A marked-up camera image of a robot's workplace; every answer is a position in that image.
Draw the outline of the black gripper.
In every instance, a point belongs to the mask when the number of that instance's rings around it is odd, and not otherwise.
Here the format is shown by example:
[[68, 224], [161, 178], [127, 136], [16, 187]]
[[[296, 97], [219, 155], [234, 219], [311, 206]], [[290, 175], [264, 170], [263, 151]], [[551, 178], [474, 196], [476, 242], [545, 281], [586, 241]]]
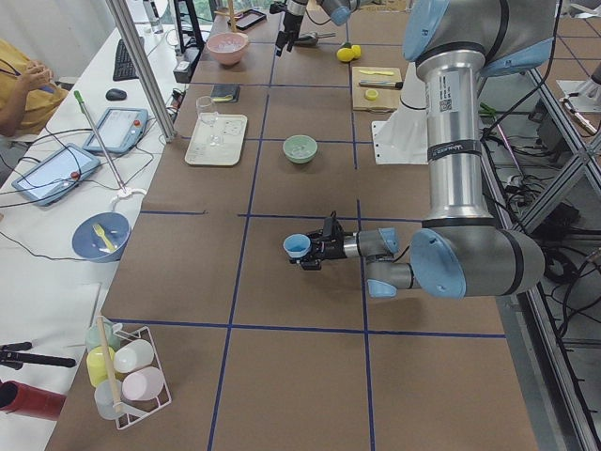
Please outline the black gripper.
[[276, 55], [280, 56], [284, 47], [291, 52], [301, 31], [301, 23], [305, 13], [305, 2], [301, 0], [274, 1], [270, 5], [270, 14], [283, 12], [283, 29], [278, 32]]
[[304, 257], [291, 257], [291, 264], [299, 265], [305, 271], [320, 271], [323, 260], [346, 258], [344, 251], [345, 231], [337, 220], [336, 211], [324, 219], [323, 226], [306, 236], [311, 240], [312, 246]]

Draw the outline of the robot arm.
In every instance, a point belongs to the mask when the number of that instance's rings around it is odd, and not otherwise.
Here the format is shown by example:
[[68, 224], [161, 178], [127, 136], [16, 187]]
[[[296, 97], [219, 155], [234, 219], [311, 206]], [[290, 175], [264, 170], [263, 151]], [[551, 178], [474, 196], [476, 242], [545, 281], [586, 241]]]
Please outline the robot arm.
[[291, 263], [317, 271], [325, 260], [363, 257], [371, 296], [420, 288], [436, 297], [504, 296], [541, 279], [544, 255], [529, 236], [498, 229], [485, 208], [476, 87], [480, 78], [536, 68], [552, 53], [554, 1], [420, 1], [403, 55], [425, 87], [431, 211], [395, 260], [393, 228], [346, 232], [335, 217], [285, 239]]
[[[323, 0], [316, 1], [316, 3], [325, 11], [335, 25], [342, 25], [348, 21], [350, 15], [358, 10], [361, 5], [367, 4], [367, 1]], [[298, 40], [307, 5], [307, 0], [274, 1], [270, 5], [270, 14], [281, 12], [285, 14], [283, 20], [284, 28], [278, 32], [275, 41], [275, 54], [277, 56], [282, 55], [283, 49], [290, 52]]]

